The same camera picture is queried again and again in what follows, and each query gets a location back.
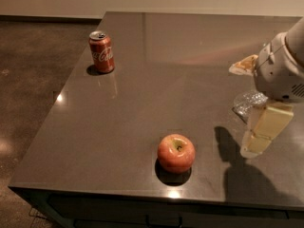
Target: red soda can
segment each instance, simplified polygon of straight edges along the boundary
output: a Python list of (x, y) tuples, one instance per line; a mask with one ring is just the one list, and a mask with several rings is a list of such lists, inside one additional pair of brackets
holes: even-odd
[(102, 73), (113, 71), (114, 58), (110, 37), (103, 31), (96, 30), (90, 33), (88, 43), (97, 70)]

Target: apple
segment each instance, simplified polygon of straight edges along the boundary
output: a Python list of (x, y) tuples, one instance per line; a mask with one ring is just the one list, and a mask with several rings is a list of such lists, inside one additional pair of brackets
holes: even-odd
[(171, 173), (184, 173), (189, 170), (196, 157), (194, 145), (180, 134), (164, 137), (158, 148), (158, 159), (163, 169)]

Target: floor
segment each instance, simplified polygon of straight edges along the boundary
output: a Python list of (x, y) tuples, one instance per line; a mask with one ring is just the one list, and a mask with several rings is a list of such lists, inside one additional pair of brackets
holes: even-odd
[(58, 227), (7, 186), (96, 27), (0, 21), (0, 227)]

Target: can top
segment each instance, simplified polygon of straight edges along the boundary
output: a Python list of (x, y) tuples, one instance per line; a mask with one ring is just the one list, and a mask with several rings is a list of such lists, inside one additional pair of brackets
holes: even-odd
[(103, 40), (106, 36), (107, 35), (101, 30), (96, 30), (89, 34), (89, 38), (95, 41)]

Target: soda can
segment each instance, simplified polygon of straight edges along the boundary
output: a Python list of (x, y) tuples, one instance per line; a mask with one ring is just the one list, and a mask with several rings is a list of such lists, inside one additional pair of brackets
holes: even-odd
[(114, 58), (110, 37), (101, 30), (90, 33), (89, 46), (91, 48), (94, 65), (101, 73), (114, 70)]

